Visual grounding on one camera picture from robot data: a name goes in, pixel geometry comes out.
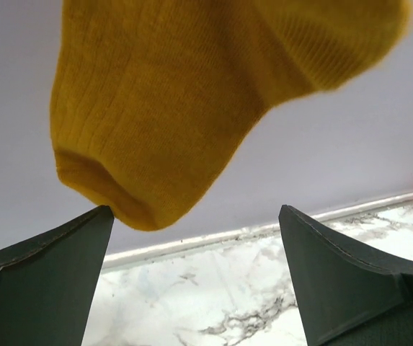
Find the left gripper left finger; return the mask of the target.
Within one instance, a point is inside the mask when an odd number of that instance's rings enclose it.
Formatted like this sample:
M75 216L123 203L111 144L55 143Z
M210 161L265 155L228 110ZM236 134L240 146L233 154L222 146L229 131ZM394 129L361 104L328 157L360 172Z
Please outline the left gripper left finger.
M82 343L113 222L99 206L0 250L0 346Z

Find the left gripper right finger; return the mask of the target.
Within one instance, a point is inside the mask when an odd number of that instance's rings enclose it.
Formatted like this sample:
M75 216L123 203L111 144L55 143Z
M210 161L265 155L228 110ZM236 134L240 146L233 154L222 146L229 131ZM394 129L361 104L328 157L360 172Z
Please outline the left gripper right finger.
M308 345L413 346L413 261L289 205L279 223Z

